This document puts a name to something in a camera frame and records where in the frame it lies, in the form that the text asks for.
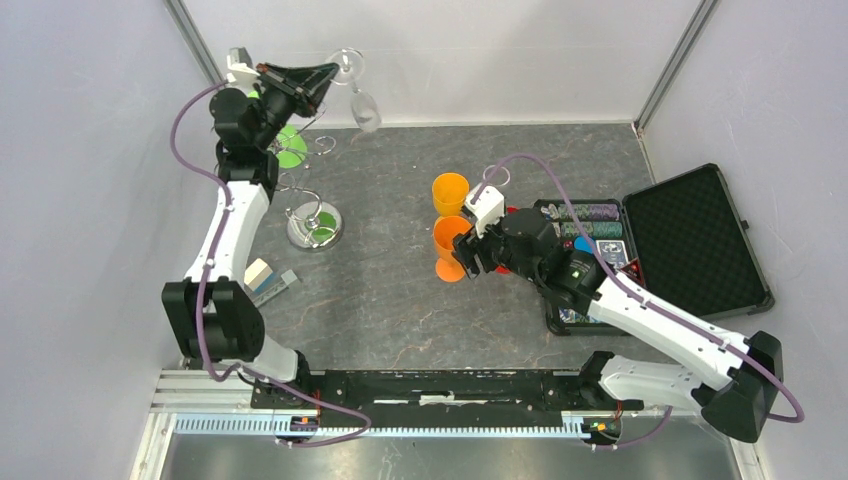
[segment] poker set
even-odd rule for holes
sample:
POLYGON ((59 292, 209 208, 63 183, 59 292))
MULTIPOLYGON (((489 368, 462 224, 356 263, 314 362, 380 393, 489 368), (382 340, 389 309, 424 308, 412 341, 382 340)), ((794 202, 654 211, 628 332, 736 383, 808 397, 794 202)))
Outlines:
MULTIPOLYGON (((613 199, 574 200, 594 248, 650 292, 705 320, 752 315, 774 305, 727 183, 706 164, 613 199)), ((562 200, 534 203, 568 248, 591 251, 562 200)), ((543 300, 555 335, 624 335, 621 330, 543 300)))

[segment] black carrying case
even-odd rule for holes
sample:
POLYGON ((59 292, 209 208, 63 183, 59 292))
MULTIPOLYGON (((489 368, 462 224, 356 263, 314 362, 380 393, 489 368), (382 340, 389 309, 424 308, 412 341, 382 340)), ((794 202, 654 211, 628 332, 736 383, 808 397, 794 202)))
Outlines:
MULTIPOLYGON (((609 200, 575 200, 606 203, 609 200)), ((539 200, 536 208, 562 200, 539 200)), ((562 207, 563 216, 567 210, 562 207)), ((624 197, 623 239, 638 258, 651 293, 704 320, 753 315, 774 305, 727 183, 706 164, 624 197)), ((565 323, 558 306, 543 301, 545 322, 556 335, 623 335, 603 323, 565 323)))

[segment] metal pole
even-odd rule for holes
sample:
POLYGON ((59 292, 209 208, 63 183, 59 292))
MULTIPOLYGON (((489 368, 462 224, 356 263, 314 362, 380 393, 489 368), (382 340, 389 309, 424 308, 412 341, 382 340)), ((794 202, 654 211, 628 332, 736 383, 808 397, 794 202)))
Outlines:
POLYGON ((680 40, 677 41, 677 46, 674 48, 674 52, 672 52, 671 57, 668 59, 668 63, 666 63, 662 74, 660 74, 660 78, 654 85, 654 89, 651 90, 651 94, 648 96, 645 106, 642 107, 642 111, 639 112, 639 116, 636 117, 636 120, 633 122, 633 127, 635 128, 637 135, 641 136, 642 131, 651 121, 651 117, 653 117, 654 113, 656 113, 660 102, 662 102, 662 99, 665 97, 665 94, 674 82, 675 77, 677 77, 680 67, 683 65, 683 62, 686 61, 686 58, 689 56, 689 52, 692 51, 692 47, 695 45, 695 42, 704 30, 704 26, 707 24, 707 21, 709 21, 710 16, 718 3, 719 0, 701 0, 701 3, 695 10, 694 15, 692 15, 692 19, 689 20, 689 25, 686 26, 686 30, 683 32, 683 35, 680 37, 680 40))
POLYGON ((165 3, 165 7, 167 7, 168 11, 171 12, 171 17, 174 19, 174 23, 177 24, 177 28, 180 30, 183 39, 185 39, 189 50, 191 50, 191 54, 194 55, 194 59, 197 60, 200 70, 203 71, 203 75, 206 76, 206 80, 210 85, 223 82, 224 76, 221 75, 221 71, 218 70, 218 65, 215 63, 214 57, 209 52, 209 47, 206 46, 206 42, 203 41, 200 31, 197 30, 197 25, 194 24, 194 20, 192 20, 191 15, 188 13, 188 9, 186 8, 185 3, 183 3, 183 0, 163 1, 165 3))

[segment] foam case lid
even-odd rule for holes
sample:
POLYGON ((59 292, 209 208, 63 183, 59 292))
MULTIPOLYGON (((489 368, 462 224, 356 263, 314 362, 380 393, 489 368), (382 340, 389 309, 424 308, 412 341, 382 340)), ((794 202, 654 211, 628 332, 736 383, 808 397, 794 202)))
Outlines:
POLYGON ((622 206, 653 294, 705 319, 774 304, 717 165, 630 194, 622 206))

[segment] yellow sponge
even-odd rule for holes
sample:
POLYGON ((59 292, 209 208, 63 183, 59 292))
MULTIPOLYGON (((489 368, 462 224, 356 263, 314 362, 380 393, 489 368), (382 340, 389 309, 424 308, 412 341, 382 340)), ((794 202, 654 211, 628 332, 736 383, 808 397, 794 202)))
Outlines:
POLYGON ((256 293, 273 283, 274 271, 261 258, 257 258, 244 271, 244 284, 256 293))

